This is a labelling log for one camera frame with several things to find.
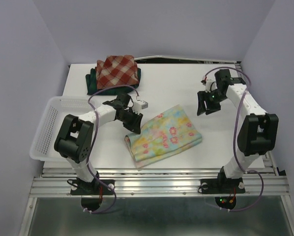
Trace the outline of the red plaid skirt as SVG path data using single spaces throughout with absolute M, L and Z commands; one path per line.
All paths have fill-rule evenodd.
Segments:
M 139 84 L 138 66 L 132 55 L 107 56 L 97 61 L 95 71 L 98 89 Z

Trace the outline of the pastel floral skirt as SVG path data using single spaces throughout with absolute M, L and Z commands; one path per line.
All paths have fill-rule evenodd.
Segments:
M 146 122 L 140 134 L 124 137 L 137 169 L 186 151 L 202 142 L 202 135 L 176 105 Z

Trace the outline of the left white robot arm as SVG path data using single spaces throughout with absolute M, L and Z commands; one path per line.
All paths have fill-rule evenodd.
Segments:
M 135 133 L 141 133 L 141 110 L 148 103 L 133 100 L 127 93 L 121 93 L 115 99 L 105 101 L 92 111 L 74 116 L 65 116 L 56 137 L 54 149 L 65 158 L 75 170 L 76 180 L 68 183 L 75 189 L 82 189 L 89 194 L 99 189 L 99 174 L 90 164 L 90 154 L 97 137 L 98 128 L 109 122 L 119 120 L 123 127 Z

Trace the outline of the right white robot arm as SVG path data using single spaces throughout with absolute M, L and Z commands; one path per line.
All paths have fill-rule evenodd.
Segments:
M 233 157 L 220 169 L 216 179 L 217 189 L 227 192 L 248 172 L 250 165 L 275 147 L 279 118 L 264 110 L 250 94 L 250 78 L 233 77 L 231 67 L 212 69 L 214 79 L 206 73 L 199 91 L 197 115 L 210 115 L 221 110 L 221 102 L 228 99 L 236 107 L 233 134 Z

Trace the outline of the green plaid skirt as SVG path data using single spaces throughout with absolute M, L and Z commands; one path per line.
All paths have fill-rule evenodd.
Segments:
M 93 95 L 96 92 L 100 91 L 97 88 L 97 81 L 96 81 L 96 70 L 92 68 L 89 74 L 86 74 L 86 84 L 87 84 L 87 95 Z M 112 88 L 107 91 L 100 93 L 99 95 L 102 96 L 113 96 L 118 95 L 120 92 L 129 93 L 133 90 L 128 87 L 121 87 L 121 88 Z

